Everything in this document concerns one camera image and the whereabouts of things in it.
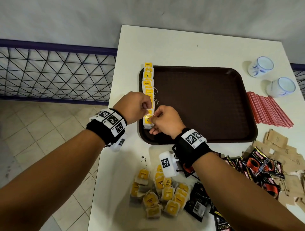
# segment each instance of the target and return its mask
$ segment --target forearm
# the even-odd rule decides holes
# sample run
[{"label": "forearm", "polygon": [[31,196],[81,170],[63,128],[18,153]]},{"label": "forearm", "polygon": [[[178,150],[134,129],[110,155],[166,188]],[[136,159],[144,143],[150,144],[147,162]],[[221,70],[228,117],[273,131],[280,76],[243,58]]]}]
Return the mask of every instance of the forearm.
[{"label": "forearm", "polygon": [[77,189],[104,146],[99,136],[84,130],[18,175],[0,190],[0,224],[35,219],[39,229]]},{"label": "forearm", "polygon": [[236,231],[305,229],[277,200],[214,153],[203,155],[193,168],[216,208]]}]

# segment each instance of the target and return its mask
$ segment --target cup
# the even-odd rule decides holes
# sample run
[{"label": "cup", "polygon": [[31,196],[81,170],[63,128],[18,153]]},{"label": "cup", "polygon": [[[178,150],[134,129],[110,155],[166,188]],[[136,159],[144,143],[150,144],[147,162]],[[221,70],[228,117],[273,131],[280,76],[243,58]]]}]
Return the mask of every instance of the cup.
[{"label": "cup", "polygon": [[287,77],[281,77],[272,81],[266,88],[267,94],[273,98],[289,95],[295,90],[295,83]]},{"label": "cup", "polygon": [[248,67],[248,73],[252,77],[259,77],[271,71],[273,68],[274,64],[272,60],[268,57],[261,56],[250,64]]}]

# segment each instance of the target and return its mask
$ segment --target concrete wall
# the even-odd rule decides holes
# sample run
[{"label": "concrete wall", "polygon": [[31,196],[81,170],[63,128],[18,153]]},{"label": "concrete wall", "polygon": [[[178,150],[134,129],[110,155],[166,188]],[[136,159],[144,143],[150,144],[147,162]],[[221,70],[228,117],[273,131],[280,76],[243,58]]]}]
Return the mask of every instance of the concrete wall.
[{"label": "concrete wall", "polygon": [[0,38],[116,48],[121,24],[282,41],[305,64],[304,0],[9,0]]}]

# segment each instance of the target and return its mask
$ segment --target hand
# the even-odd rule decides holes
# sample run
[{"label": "hand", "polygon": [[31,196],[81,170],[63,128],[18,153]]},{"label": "hand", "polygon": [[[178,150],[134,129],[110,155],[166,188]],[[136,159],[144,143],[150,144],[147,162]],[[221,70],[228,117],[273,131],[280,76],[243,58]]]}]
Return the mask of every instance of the hand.
[{"label": "hand", "polygon": [[152,108],[150,97],[133,91],[128,92],[113,106],[113,109],[122,114],[127,124],[134,123],[148,114],[147,108]]},{"label": "hand", "polygon": [[155,124],[149,131],[150,134],[156,135],[163,132],[170,135],[172,139],[175,139],[185,128],[178,112],[170,106],[159,106],[154,116],[150,117],[150,121]]}]

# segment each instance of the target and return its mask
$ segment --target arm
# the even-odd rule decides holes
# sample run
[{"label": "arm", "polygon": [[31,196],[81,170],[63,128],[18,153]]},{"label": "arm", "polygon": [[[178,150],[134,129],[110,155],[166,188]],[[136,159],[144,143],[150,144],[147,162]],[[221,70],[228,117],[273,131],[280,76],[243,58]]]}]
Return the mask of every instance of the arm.
[{"label": "arm", "polygon": [[[160,106],[151,118],[151,134],[164,132],[173,139],[185,125],[172,107]],[[305,230],[288,209],[265,190],[209,152],[193,163],[211,200],[236,231]]]},{"label": "arm", "polygon": [[[151,101],[130,92],[113,108],[131,124]],[[1,188],[0,230],[39,230],[81,184],[104,146],[98,135],[83,130]]]}]

